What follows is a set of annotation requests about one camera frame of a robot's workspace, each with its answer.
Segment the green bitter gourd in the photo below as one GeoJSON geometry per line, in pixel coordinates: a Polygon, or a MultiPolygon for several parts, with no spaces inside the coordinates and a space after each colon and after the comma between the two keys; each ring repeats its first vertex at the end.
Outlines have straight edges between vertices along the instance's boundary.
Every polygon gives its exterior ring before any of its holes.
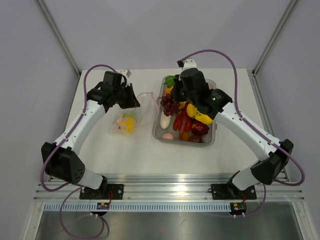
{"type": "Polygon", "coordinates": [[[137,113],[134,110],[131,111],[127,111],[125,113],[122,114],[123,118],[133,118],[133,119],[137,119],[137,113]]]}

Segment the clear pink zip top bag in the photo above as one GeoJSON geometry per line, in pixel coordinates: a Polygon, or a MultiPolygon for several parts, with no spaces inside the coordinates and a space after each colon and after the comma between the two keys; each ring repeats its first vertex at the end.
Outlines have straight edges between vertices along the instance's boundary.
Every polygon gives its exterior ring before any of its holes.
{"type": "Polygon", "coordinates": [[[136,98],[140,107],[120,109],[110,126],[111,134],[131,135],[155,121],[160,111],[155,91],[142,92],[136,98]]]}

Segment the yellow bell pepper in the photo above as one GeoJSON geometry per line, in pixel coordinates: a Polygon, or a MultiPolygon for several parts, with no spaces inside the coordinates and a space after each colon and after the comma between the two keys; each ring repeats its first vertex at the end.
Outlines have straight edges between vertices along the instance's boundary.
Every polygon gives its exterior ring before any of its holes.
{"type": "Polygon", "coordinates": [[[136,129],[136,120],[132,116],[120,117],[117,123],[122,134],[129,134],[136,129]]]}

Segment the dark red grape bunch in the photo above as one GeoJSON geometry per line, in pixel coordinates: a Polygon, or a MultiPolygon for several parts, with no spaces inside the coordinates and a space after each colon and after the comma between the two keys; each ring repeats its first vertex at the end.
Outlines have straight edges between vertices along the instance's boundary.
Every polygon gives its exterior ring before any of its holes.
{"type": "Polygon", "coordinates": [[[179,112],[180,103],[175,101],[171,94],[164,95],[160,104],[163,107],[163,113],[165,116],[173,116],[179,112]]]}

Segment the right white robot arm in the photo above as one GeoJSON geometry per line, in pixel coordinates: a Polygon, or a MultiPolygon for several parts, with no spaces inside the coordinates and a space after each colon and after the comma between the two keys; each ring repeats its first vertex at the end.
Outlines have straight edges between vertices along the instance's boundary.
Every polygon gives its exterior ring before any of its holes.
{"type": "Polygon", "coordinates": [[[225,184],[223,190],[230,199],[239,198],[245,190],[256,184],[271,185],[287,165],[293,150],[293,143],[280,141],[237,113],[232,98],[221,89],[211,89],[204,74],[196,67],[182,70],[174,79],[172,89],[174,100],[187,101],[212,120],[222,124],[242,140],[257,157],[257,161],[236,172],[225,184]]]}

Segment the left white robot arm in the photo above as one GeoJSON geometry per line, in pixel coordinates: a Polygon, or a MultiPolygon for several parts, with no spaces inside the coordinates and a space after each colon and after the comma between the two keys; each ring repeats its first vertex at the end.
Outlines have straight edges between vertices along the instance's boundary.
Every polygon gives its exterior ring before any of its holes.
{"type": "Polygon", "coordinates": [[[103,80],[90,91],[84,91],[84,104],[70,126],[53,142],[41,147],[43,167],[40,173],[41,186],[48,192],[44,175],[63,180],[83,188],[82,199],[111,197],[108,179],[86,168],[79,157],[81,148],[98,121],[114,105],[121,109],[140,107],[132,84],[127,83],[128,70],[107,70],[103,80]]]}

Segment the green bell pepper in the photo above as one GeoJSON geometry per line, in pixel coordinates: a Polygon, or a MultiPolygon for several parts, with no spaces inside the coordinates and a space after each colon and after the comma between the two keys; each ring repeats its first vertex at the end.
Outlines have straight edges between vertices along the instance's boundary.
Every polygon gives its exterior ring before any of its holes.
{"type": "Polygon", "coordinates": [[[174,87],[175,84],[179,81],[179,75],[168,75],[165,77],[165,84],[168,88],[174,87]]]}

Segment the red crayfish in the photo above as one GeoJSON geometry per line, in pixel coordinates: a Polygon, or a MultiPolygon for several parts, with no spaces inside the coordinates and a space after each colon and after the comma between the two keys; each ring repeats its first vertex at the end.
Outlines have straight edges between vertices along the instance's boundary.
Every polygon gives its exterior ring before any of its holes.
{"type": "Polygon", "coordinates": [[[190,103],[186,102],[181,112],[173,122],[173,130],[188,133],[192,128],[192,118],[187,114],[187,107],[190,103]]]}

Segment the red bell pepper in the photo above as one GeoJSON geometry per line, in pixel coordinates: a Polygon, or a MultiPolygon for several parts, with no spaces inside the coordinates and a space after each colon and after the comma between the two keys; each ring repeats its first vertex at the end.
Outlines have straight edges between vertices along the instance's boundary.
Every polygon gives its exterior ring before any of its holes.
{"type": "Polygon", "coordinates": [[[192,123],[191,132],[194,135],[207,135],[209,130],[209,126],[200,121],[194,120],[192,123]]]}

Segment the dark red apple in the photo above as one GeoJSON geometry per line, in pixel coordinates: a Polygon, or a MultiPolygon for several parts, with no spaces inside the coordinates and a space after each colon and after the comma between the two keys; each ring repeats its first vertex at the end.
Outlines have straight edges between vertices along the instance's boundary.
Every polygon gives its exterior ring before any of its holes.
{"type": "Polygon", "coordinates": [[[202,143],[202,142],[203,142],[203,139],[202,139],[202,136],[201,136],[201,135],[193,134],[193,135],[189,138],[189,141],[190,141],[190,142],[193,142],[193,143],[202,143]]]}

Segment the aluminium frame post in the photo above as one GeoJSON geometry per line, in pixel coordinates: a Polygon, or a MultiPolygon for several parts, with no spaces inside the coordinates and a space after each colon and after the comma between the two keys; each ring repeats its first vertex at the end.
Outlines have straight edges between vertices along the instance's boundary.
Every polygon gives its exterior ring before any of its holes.
{"type": "Polygon", "coordinates": [[[294,12],[299,0],[290,0],[288,5],[286,6],[281,18],[279,19],[275,29],[273,30],[265,48],[263,49],[262,54],[260,55],[255,67],[252,70],[252,75],[256,77],[263,67],[265,61],[267,60],[268,56],[270,55],[271,51],[273,50],[277,40],[279,39],[281,33],[285,29],[287,22],[289,21],[292,13],[294,12]]]}
{"type": "Polygon", "coordinates": [[[81,77],[81,70],[76,63],[68,45],[66,44],[58,25],[56,24],[56,21],[54,20],[51,11],[49,7],[47,6],[46,2],[44,0],[35,0],[36,4],[38,5],[40,11],[43,14],[43,17],[45,21],[47,22],[48,26],[50,27],[55,39],[57,40],[64,56],[66,57],[70,67],[74,71],[75,75],[80,78],[81,77]]]}

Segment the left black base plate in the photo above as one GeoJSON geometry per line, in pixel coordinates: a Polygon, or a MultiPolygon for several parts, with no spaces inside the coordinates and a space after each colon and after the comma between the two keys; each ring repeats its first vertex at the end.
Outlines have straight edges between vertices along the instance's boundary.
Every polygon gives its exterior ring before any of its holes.
{"type": "Polygon", "coordinates": [[[124,195],[123,184],[107,184],[106,189],[91,189],[85,187],[81,190],[79,198],[81,200],[122,200],[124,195]]]}

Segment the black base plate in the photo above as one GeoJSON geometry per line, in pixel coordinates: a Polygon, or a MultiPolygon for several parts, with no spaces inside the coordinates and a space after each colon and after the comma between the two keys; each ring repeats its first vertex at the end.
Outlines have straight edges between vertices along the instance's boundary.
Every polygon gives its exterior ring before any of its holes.
{"type": "Polygon", "coordinates": [[[256,189],[252,185],[245,190],[239,190],[231,184],[214,183],[210,185],[207,192],[212,195],[213,200],[256,200],[256,189]]]}
{"type": "Polygon", "coordinates": [[[85,187],[81,190],[79,198],[81,200],[122,200],[124,195],[123,184],[107,184],[106,189],[91,189],[85,187]]]}

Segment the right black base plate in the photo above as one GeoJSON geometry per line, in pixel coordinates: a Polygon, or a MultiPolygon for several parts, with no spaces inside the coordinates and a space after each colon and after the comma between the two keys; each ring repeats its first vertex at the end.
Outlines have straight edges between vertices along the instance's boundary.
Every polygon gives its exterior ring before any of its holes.
{"type": "Polygon", "coordinates": [[[207,192],[212,195],[213,200],[256,200],[256,189],[252,185],[245,190],[239,190],[231,184],[214,183],[210,185],[207,192]]]}

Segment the right aluminium frame post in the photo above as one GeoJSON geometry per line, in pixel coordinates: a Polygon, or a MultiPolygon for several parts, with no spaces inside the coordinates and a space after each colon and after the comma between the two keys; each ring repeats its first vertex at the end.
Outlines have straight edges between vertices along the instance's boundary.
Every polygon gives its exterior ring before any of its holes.
{"type": "Polygon", "coordinates": [[[263,67],[265,61],[267,60],[268,56],[270,55],[271,51],[273,50],[277,40],[279,39],[281,33],[285,29],[287,22],[289,21],[292,13],[294,12],[299,0],[290,0],[288,5],[286,6],[281,18],[279,19],[275,29],[273,30],[265,48],[263,49],[262,54],[260,55],[255,67],[252,70],[252,75],[256,77],[263,67]]]}

